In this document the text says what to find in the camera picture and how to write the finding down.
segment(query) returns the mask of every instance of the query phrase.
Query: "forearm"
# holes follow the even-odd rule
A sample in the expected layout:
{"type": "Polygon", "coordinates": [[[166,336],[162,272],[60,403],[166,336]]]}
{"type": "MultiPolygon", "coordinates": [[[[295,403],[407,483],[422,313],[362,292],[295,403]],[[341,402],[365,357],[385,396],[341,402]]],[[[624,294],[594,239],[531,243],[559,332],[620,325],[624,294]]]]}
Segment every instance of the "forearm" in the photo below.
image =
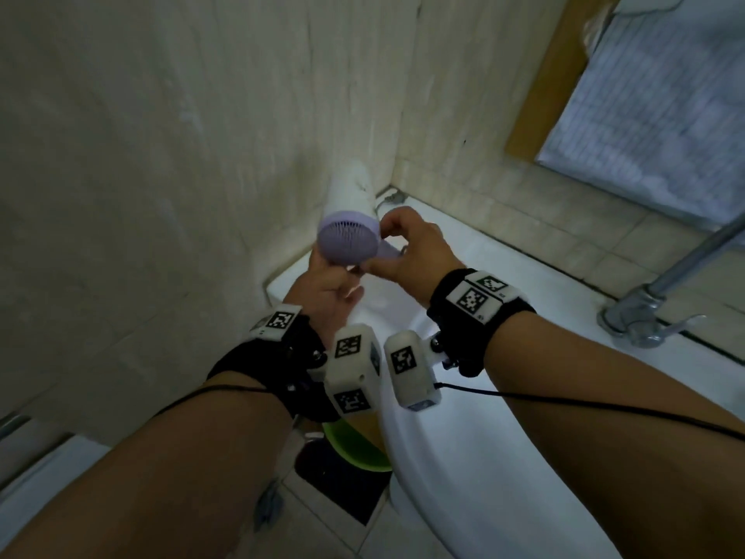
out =
{"type": "MultiPolygon", "coordinates": [[[[500,391],[654,408],[745,432],[731,413],[664,373],[534,314],[498,329],[486,367],[500,391]]],[[[735,553],[745,530],[742,443],[649,417],[507,402],[624,556],[735,553]]]]}
{"type": "MultiPolygon", "coordinates": [[[[237,373],[215,383],[261,386],[237,373]]],[[[224,557],[271,479],[290,427],[270,394],[196,396],[64,489],[2,557],[224,557]]]]}

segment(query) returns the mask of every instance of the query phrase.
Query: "tiled wall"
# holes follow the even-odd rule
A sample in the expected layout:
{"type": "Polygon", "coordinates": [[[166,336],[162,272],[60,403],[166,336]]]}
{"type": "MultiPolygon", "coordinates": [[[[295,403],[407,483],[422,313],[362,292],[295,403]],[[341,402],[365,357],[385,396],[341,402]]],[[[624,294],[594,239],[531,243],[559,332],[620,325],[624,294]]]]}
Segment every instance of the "tiled wall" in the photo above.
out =
{"type": "MultiPolygon", "coordinates": [[[[423,0],[392,184],[620,296],[704,238],[617,196],[505,156],[565,0],[423,0]]],[[[745,358],[745,253],[670,295],[663,318],[745,358]]]]}
{"type": "Polygon", "coordinates": [[[338,160],[388,185],[418,5],[6,0],[0,411],[111,443],[197,384],[338,160]]]}

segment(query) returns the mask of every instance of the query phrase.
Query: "white sink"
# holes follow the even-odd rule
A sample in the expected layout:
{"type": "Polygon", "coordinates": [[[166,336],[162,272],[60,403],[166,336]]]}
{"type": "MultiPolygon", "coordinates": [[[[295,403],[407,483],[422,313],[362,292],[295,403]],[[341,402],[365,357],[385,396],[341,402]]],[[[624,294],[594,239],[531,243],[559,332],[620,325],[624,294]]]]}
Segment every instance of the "white sink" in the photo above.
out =
{"type": "MultiPolygon", "coordinates": [[[[409,198],[406,204],[440,225],[463,262],[517,285],[543,317],[615,347],[595,324],[595,314],[606,302],[602,294],[417,200],[409,198]]],[[[383,206],[381,215],[387,209],[383,206]]],[[[307,263],[305,256],[269,285],[273,302],[284,297],[307,263]]],[[[397,285],[373,276],[365,276],[363,285],[364,299],[349,322],[370,325],[381,344],[402,329],[414,329],[422,337],[436,331],[424,310],[397,285]]],[[[745,399],[745,373],[733,361],[683,337],[630,353],[742,417],[735,406],[745,399]]],[[[501,399],[443,391],[442,404],[413,413],[396,404],[390,377],[382,375],[381,425],[393,469],[420,515],[455,557],[619,557],[501,399]]],[[[438,366],[436,375],[443,382],[492,388],[485,373],[466,379],[457,370],[438,366]]]]}

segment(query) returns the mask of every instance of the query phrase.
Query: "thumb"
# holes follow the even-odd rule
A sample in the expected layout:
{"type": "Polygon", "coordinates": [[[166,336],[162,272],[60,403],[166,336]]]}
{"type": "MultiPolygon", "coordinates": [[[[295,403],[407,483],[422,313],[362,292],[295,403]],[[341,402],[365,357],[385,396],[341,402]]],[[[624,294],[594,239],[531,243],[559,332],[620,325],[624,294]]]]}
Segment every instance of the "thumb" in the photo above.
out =
{"type": "Polygon", "coordinates": [[[360,265],[366,273],[379,276],[382,279],[396,281],[396,272],[401,259],[387,259],[385,257],[373,257],[360,265]]]}

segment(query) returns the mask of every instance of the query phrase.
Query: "chrome faucet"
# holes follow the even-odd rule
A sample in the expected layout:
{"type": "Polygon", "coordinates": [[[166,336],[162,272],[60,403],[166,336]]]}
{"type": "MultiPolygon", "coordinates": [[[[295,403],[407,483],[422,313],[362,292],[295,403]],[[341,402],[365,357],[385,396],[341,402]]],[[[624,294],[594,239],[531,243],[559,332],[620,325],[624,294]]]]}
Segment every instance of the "chrome faucet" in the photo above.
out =
{"type": "Polygon", "coordinates": [[[665,343],[665,339],[671,335],[680,333],[705,318],[705,315],[697,314],[671,326],[663,326],[657,320],[657,310],[667,301],[668,292],[734,245],[742,232],[745,232],[745,212],[709,235],[703,243],[655,281],[637,286],[616,304],[601,310],[598,313],[598,324],[614,337],[627,338],[634,347],[651,349],[665,343]]]}

